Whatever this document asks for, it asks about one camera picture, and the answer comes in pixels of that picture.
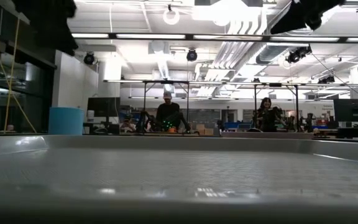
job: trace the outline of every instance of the window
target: window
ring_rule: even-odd
[[[11,78],[11,67],[13,56],[2,54],[1,60],[8,79]],[[12,76],[12,89],[22,90],[35,95],[50,95],[52,83],[52,74],[29,62],[14,64]],[[0,86],[7,88],[6,77],[3,72],[0,73]]]
[[[20,106],[24,110],[28,119],[38,133],[46,132],[48,121],[49,104],[42,98],[31,96],[13,91],[11,93],[16,97]],[[13,130],[17,133],[33,133],[31,125],[27,122],[22,111],[18,107],[15,99],[11,95],[8,113],[8,125],[12,125]],[[7,99],[9,90],[0,88],[0,131],[4,129]]]

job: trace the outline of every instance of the blue barrel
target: blue barrel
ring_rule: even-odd
[[[84,111],[54,107],[49,110],[49,134],[82,135]]]

